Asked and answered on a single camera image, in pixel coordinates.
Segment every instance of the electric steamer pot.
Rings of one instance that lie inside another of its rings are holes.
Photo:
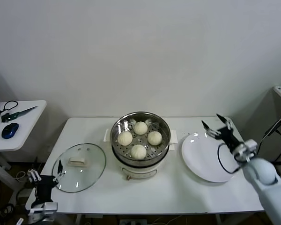
[[[144,135],[134,133],[133,127],[137,122],[145,122],[148,131]],[[132,142],[128,146],[122,146],[118,143],[118,135],[121,132],[129,131],[133,136]],[[152,146],[148,142],[148,134],[152,131],[161,133],[163,139],[161,144]],[[144,159],[133,159],[130,155],[131,148],[141,144],[147,150]],[[111,146],[115,157],[119,162],[132,168],[147,168],[161,162],[169,151],[170,146],[170,128],[168,124],[159,116],[149,112],[133,112],[120,118],[111,129]]]

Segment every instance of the glass lid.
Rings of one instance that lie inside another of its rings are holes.
[[[103,150],[95,144],[78,144],[62,153],[53,166],[52,175],[61,191],[79,192],[94,185],[106,166]]]

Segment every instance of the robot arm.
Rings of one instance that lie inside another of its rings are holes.
[[[253,140],[240,142],[233,136],[233,127],[224,117],[217,115],[225,127],[211,130],[202,121],[207,135],[223,140],[234,159],[244,172],[244,177],[252,184],[264,210],[275,225],[281,225],[281,178],[275,167],[268,161],[256,157],[257,143]]]

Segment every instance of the desk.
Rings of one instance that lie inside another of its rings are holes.
[[[178,144],[169,151],[162,168],[146,180],[126,180],[111,150],[103,142],[107,128],[117,118],[70,118],[61,132],[41,174],[51,175],[54,162],[69,147],[94,143],[106,154],[106,168],[98,182],[79,193],[52,190],[58,212],[66,214],[195,214],[252,212],[263,210],[258,195],[240,170],[226,183],[204,181],[192,173],[181,158],[181,143],[189,133],[204,132],[201,120],[212,128],[223,126],[218,118],[164,118],[176,130]],[[241,138],[237,130],[235,136]],[[30,209],[34,191],[26,203]]]
[[[28,114],[21,116],[13,121],[10,121],[8,123],[2,123],[1,122],[1,116],[0,116],[0,152],[3,151],[16,151],[19,150],[25,143],[26,139],[28,138],[30,132],[32,131],[34,125],[36,124],[38,118],[44,111],[47,103],[44,100],[39,101],[20,101],[18,102],[19,105],[10,110],[9,113],[16,113],[19,111],[23,111],[25,109],[29,109],[34,106],[38,106],[34,110],[30,111]],[[0,110],[3,109],[5,102],[0,103]],[[10,139],[4,139],[1,137],[1,132],[3,128],[10,124],[10,123],[18,123],[19,129],[17,130],[14,137]],[[12,177],[10,176],[6,171],[5,168],[10,168],[10,165],[4,160],[4,158],[0,155],[0,180],[5,183],[7,186],[12,188],[13,190],[18,190],[20,187],[20,184]]]

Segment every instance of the blue mouse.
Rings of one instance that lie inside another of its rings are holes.
[[[8,139],[11,138],[15,135],[16,131],[19,128],[19,124],[18,123],[11,123],[8,124],[6,127],[4,127],[4,129],[2,130],[2,137],[4,139]]]

